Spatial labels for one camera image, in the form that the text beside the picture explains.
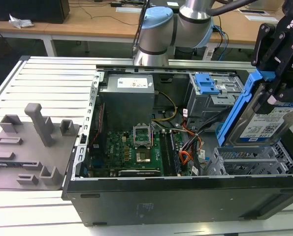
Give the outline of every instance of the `metal slotted worktable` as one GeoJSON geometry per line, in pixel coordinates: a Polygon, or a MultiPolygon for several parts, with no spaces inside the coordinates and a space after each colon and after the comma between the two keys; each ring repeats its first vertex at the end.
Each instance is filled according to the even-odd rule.
{"type": "MultiPolygon", "coordinates": [[[[72,119],[82,125],[96,64],[132,65],[130,59],[27,57],[19,61],[0,87],[0,120],[5,114],[24,113],[29,102],[42,105],[53,123],[72,119]]],[[[170,65],[197,68],[245,69],[247,62],[170,61],[170,65]]],[[[61,191],[0,191],[0,235],[279,235],[293,236],[293,204],[268,220],[172,225],[84,227],[61,191]]]]}

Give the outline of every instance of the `yellow wire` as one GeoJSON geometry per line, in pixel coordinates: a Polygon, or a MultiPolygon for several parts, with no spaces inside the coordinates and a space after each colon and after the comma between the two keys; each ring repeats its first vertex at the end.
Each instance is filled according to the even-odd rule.
{"type": "Polygon", "coordinates": [[[173,100],[166,93],[161,92],[161,91],[159,91],[158,93],[161,93],[162,95],[164,95],[172,103],[172,105],[175,108],[175,111],[174,111],[174,113],[172,114],[171,117],[168,117],[168,118],[160,118],[160,119],[152,119],[152,120],[154,120],[154,121],[166,121],[166,120],[170,120],[170,119],[174,118],[177,115],[177,107],[176,107],[176,104],[173,102],[173,100]]]}

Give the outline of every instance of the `blue clip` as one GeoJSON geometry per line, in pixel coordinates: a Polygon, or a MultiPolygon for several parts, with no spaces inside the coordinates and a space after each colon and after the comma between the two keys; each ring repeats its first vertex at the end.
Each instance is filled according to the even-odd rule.
{"type": "Polygon", "coordinates": [[[218,95],[220,93],[220,91],[216,89],[214,85],[214,80],[210,78],[208,73],[196,73],[195,81],[200,88],[201,94],[218,95]]]}

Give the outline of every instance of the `motherboard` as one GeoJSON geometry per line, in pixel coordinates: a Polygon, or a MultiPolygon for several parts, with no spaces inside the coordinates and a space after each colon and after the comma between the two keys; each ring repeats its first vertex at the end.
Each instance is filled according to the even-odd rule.
{"type": "Polygon", "coordinates": [[[109,131],[104,155],[92,155],[89,177],[188,176],[179,160],[180,132],[109,131]],[[150,143],[149,147],[136,143],[150,143]]]}

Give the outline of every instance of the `desk leg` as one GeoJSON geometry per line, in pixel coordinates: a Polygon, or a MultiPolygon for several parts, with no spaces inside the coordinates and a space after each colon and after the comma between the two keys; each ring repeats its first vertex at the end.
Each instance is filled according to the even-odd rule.
{"type": "Polygon", "coordinates": [[[89,51],[90,51],[89,42],[85,41],[84,46],[85,46],[85,53],[89,53],[89,51]]]}
{"type": "Polygon", "coordinates": [[[215,50],[214,45],[207,44],[202,60],[211,60],[213,57],[214,50],[215,50]]]}
{"type": "Polygon", "coordinates": [[[43,43],[44,43],[44,47],[46,48],[48,57],[56,57],[57,52],[54,46],[54,41],[50,38],[44,38],[43,43]]]}

